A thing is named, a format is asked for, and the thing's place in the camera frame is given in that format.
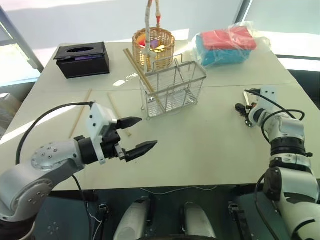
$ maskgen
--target tissue box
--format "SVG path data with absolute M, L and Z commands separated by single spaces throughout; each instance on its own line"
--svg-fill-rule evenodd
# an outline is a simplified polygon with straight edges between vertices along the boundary
M 110 73 L 104 42 L 59 47 L 54 59 L 67 79 Z
M 201 65 L 242 63 L 257 45 L 245 26 L 203 32 L 195 36 Z

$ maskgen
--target white table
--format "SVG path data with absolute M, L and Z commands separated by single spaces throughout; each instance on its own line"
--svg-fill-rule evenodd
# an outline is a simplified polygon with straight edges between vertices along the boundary
M 185 44 L 185 41 L 178 43 L 180 48 Z M 110 93 L 123 117 L 146 119 L 146 112 L 140 109 L 139 79 L 133 77 L 121 86 L 113 86 L 114 82 L 135 73 L 122 52 L 130 46 L 130 43 L 106 44 L 111 74 L 65 79 L 55 61 L 51 60 L 7 133 L 19 131 L 21 126 L 57 105 L 83 101 L 89 88 L 93 90 L 90 101 L 112 109 L 108 98 Z M 303 120 L 305 146 L 308 152 L 314 153 L 312 168 L 315 176 L 320 178 L 320 111 L 273 53 L 253 52 L 243 64 L 208 70 L 197 105 L 144 120 L 129 128 L 131 137 L 120 130 L 121 146 L 128 150 L 144 141 L 158 140 L 158 144 L 145 156 L 130 163 L 114 158 L 104 165 L 96 162 L 87 166 L 76 174 L 81 186 L 84 189 L 114 189 L 255 183 L 268 168 L 270 146 L 261 129 L 248 128 L 234 106 L 244 103 L 244 89 L 266 84 L 276 86 L 278 102 L 282 106 L 306 113 Z M 21 161 L 28 160 L 42 144 L 68 139 L 79 111 L 77 107 L 68 109 L 37 126 L 23 146 Z M 88 136 L 85 128 L 88 111 L 88 107 L 83 111 L 74 137 Z M 1 141 L 0 174 L 14 166 L 21 136 L 5 143 Z M 76 190 L 77 186 L 68 179 L 55 189 Z

